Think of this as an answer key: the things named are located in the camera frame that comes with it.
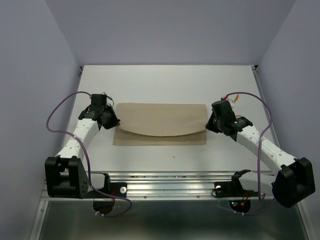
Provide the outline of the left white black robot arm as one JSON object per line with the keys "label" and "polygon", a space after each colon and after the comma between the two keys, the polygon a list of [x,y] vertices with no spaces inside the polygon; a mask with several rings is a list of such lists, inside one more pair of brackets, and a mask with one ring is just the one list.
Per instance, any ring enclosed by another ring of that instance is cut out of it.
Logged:
{"label": "left white black robot arm", "polygon": [[45,161],[47,193],[51,198],[85,199],[109,197],[110,177],[107,173],[91,173],[91,167],[84,167],[88,161],[87,148],[101,129],[112,129],[120,125],[111,99],[105,93],[91,94],[90,104],[79,114],[76,127],[64,147]]}

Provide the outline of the beige cloth napkin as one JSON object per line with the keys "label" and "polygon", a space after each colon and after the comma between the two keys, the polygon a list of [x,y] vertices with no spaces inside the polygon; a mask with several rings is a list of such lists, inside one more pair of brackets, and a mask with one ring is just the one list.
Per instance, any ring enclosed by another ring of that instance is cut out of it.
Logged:
{"label": "beige cloth napkin", "polygon": [[196,146],[207,143],[204,104],[119,103],[113,145]]}

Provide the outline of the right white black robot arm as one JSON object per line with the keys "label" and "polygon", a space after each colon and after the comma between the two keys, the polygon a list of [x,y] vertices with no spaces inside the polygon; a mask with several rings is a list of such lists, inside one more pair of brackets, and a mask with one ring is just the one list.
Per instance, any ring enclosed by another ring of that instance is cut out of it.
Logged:
{"label": "right white black robot arm", "polygon": [[230,181],[215,182],[211,194],[216,198],[237,198],[245,194],[267,195],[285,208],[291,208],[316,191],[312,163],[305,157],[296,158],[265,138],[251,121],[236,117],[226,99],[214,102],[205,126],[211,132],[224,134],[247,148],[257,162],[264,163],[271,175],[249,169],[237,171]]}

